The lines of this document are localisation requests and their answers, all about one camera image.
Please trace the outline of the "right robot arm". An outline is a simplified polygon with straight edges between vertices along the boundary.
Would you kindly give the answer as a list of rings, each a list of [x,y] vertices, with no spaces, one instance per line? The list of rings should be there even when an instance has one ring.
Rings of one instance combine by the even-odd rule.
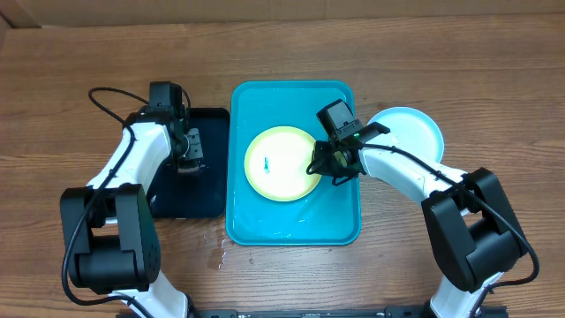
[[[421,207],[433,257],[443,278],[416,313],[422,317],[504,317],[485,308],[501,277],[532,254],[500,180],[489,170],[466,172],[441,164],[443,136],[425,113],[394,107],[367,125],[343,100],[317,118],[328,140],[314,144],[308,174],[329,176],[334,186],[358,175],[377,178]]]

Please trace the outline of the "light blue plate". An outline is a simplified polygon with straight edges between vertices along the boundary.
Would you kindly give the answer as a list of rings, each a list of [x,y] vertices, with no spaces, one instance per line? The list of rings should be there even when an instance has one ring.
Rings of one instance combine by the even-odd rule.
[[[444,139],[437,124],[426,113],[409,107],[393,107],[374,115],[369,124],[386,126],[400,140],[403,150],[440,163]]]

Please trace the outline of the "green and tan sponge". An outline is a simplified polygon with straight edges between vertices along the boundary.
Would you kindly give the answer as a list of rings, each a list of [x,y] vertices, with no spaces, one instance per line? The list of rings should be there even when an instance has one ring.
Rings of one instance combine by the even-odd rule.
[[[191,174],[204,169],[205,165],[200,159],[180,160],[177,164],[177,171],[181,174]]]

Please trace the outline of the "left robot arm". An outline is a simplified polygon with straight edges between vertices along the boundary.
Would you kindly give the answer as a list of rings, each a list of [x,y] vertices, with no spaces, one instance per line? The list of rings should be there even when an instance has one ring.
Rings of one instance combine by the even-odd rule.
[[[160,166],[191,172],[203,154],[189,125],[190,99],[170,81],[149,86],[142,107],[119,122],[122,139],[101,172],[60,199],[64,294],[80,306],[125,303],[138,317],[196,317],[161,270],[147,191]]]

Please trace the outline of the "yellow-green plate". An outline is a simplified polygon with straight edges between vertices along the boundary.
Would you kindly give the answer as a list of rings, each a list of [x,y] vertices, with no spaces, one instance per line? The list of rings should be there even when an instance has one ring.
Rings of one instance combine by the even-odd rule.
[[[321,176],[309,175],[315,139],[292,126],[269,128],[245,152],[245,176],[252,189],[271,201],[295,201],[309,194]]]

